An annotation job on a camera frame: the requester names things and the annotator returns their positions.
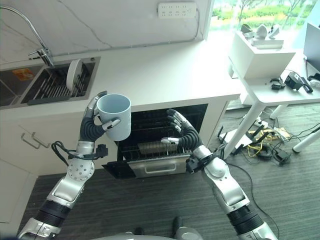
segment cup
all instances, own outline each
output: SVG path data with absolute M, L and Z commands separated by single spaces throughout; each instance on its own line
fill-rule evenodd
M 121 94 L 107 94 L 99 98 L 96 103 L 100 119 L 103 124 L 120 119 L 120 123 L 106 131 L 106 135 L 113 141 L 122 141 L 131 133 L 131 101 Z

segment stainless steel sink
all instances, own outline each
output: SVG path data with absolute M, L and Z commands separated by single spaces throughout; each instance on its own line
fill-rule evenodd
M 71 61 L 56 62 L 54 67 L 28 67 L 34 77 L 24 81 L 14 75 L 13 69 L 1 71 L 0 109 L 88 99 L 100 57 L 83 58 L 81 61 L 81 74 L 72 91 L 66 84 Z
M 43 65 L 37 65 L 0 71 L 0 107 L 18 103 L 42 67 Z

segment floor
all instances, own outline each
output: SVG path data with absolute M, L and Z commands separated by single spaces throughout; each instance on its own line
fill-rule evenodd
M 247 111 L 248 108 L 228 110 L 221 124 L 232 130 L 240 123 L 238 117 Z M 278 120 L 281 127 L 297 134 L 318 123 L 319 114 L 320 104 L 293 105 L 287 107 Z M 291 152 L 296 143 L 298 140 L 292 140 L 283 149 Z M 219 142 L 214 139 L 209 146 L 214 149 Z M 271 161 L 249 159 L 245 149 L 243 154 L 227 159 L 228 163 L 249 172 L 253 179 L 254 198 L 277 223 L 281 240 L 320 239 L 318 148 L 320 140 L 301 153 L 293 154 L 290 163 L 283 167 Z M 252 200 L 248 177 L 238 168 L 230 166 L 230 171 Z M 20 227 L 36 214 L 62 176 L 38 178 Z M 272 221 L 263 213 L 259 214 L 276 233 Z M 97 170 L 87 183 L 81 198 L 64 222 L 58 239 L 88 240 L 133 231 L 138 226 L 143 227 L 147 235 L 169 237 L 175 216 L 182 216 L 185 225 L 196 228 L 204 240 L 237 239 L 200 173 L 117 180 L 103 169 Z

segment white cabinet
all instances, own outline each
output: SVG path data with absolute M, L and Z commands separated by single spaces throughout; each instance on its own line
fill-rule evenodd
M 0 159 L 0 239 L 16 235 L 36 178 Z
M 39 175 L 65 173 L 67 166 L 56 156 L 51 147 L 46 148 L 32 139 L 32 134 L 44 144 L 62 141 L 67 149 L 76 149 L 83 112 L 25 118 L 14 122 L 0 123 L 0 158 L 23 170 Z M 101 168 L 107 160 L 116 159 L 116 144 L 105 135 L 97 144 L 107 144 L 109 156 L 95 161 Z

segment power strip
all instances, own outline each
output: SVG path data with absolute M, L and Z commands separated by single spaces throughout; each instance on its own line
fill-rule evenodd
M 158 5 L 160 19 L 192 19 L 196 17 L 195 2 L 162 2 Z

